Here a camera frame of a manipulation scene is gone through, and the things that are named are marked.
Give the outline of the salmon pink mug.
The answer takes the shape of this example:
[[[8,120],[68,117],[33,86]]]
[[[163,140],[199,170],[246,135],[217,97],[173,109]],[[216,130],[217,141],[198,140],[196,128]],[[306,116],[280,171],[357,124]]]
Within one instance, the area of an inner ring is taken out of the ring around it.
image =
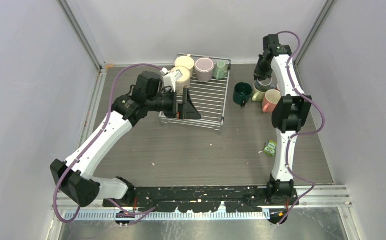
[[[276,89],[268,90],[262,100],[262,112],[271,113],[275,110],[279,100],[281,99],[281,92]]]

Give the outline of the dark teal mug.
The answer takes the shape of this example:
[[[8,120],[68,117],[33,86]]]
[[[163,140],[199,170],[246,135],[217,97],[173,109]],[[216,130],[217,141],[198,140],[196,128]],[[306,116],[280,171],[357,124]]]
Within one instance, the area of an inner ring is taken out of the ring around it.
[[[252,87],[248,83],[239,82],[234,86],[232,99],[237,105],[244,107],[250,100]]]

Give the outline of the cream mug front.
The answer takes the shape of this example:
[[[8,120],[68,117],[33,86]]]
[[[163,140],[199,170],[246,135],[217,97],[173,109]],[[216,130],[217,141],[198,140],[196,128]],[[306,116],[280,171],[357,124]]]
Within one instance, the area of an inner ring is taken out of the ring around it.
[[[191,72],[183,66],[175,66],[170,70],[175,80],[176,95],[182,96],[183,89],[190,87]]]

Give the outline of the small blue grey cup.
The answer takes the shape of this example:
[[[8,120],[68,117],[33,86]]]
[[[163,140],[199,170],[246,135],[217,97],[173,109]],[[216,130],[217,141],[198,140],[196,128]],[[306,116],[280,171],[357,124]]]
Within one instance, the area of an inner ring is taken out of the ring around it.
[[[265,80],[256,80],[254,83],[255,88],[260,92],[267,92],[276,88],[277,81],[268,78]]]

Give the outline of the light green mug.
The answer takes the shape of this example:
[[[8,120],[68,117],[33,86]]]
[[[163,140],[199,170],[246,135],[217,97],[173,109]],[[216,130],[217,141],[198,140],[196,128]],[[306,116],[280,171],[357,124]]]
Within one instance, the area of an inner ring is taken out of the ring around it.
[[[252,86],[252,94],[251,94],[251,100],[253,102],[261,102],[264,98],[266,89],[264,86],[259,84],[258,82],[255,82]]]

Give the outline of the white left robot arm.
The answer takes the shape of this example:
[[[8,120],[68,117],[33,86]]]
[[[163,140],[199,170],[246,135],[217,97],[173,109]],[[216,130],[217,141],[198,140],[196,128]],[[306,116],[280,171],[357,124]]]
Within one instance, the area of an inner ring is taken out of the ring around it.
[[[182,101],[177,101],[173,76],[174,73],[160,76],[150,71],[138,75],[131,94],[115,99],[102,125],[64,161],[56,159],[51,163],[58,190],[82,208],[96,199],[115,199],[122,207],[130,206],[134,200],[130,182],[121,177],[97,178],[93,173],[115,143],[149,112],[161,112],[170,119],[201,119],[187,88],[183,89]]]

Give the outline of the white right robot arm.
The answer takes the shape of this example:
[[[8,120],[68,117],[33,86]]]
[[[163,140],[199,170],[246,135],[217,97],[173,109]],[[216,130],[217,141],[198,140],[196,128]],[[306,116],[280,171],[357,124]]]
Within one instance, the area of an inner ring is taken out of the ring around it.
[[[294,75],[290,46],[280,44],[277,34],[269,34],[262,41],[263,53],[259,55],[254,80],[259,83],[276,77],[280,92],[274,104],[268,103],[263,107],[265,111],[273,108],[271,122],[277,137],[275,162],[267,183],[266,199],[272,205],[289,207],[298,198],[291,169],[297,134],[307,120],[311,96],[302,97],[304,91]]]

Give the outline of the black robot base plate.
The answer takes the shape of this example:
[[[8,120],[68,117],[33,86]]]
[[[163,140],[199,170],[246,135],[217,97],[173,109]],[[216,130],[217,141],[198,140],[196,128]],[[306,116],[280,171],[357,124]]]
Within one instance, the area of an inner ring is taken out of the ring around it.
[[[159,213],[213,213],[219,209],[225,209],[227,213],[254,213],[267,206],[284,210],[297,197],[296,190],[290,195],[281,195],[271,193],[265,186],[255,185],[131,187],[122,199],[105,199],[103,206],[135,207],[140,212],[155,208]]]

